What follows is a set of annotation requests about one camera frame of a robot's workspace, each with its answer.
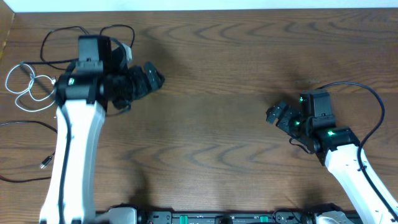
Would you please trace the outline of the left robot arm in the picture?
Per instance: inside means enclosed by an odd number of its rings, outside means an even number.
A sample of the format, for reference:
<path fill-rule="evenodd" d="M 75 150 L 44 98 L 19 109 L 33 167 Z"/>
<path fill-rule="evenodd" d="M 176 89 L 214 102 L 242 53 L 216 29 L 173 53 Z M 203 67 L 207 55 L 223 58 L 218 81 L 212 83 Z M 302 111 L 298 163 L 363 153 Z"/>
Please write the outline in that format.
<path fill-rule="evenodd" d="M 146 223 L 132 205 L 97 214 L 94 203 L 98 141 L 108 103 L 120 112 L 162 87 L 165 77 L 150 62 L 129 67 L 131 49 L 112 37 L 81 35 L 79 58 L 55 83 L 57 144 L 40 223 Z"/>

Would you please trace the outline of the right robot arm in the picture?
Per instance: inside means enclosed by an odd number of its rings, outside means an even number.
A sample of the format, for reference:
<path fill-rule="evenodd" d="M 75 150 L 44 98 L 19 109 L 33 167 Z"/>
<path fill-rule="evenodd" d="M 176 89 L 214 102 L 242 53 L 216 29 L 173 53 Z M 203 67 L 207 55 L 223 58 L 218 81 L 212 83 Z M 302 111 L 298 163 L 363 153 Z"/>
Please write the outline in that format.
<path fill-rule="evenodd" d="M 266 112 L 266 120 L 289 137 L 289 142 L 307 154 L 317 156 L 320 164 L 342 186 L 363 223 L 397 223 L 397 201 L 369 163 L 364 152 L 366 141 L 378 130 L 385 117 L 381 97 L 369 86 L 381 108 L 379 121 L 363 140 L 351 128 L 338 127 L 331 98 L 323 85 L 300 94 L 300 109 L 281 101 Z"/>

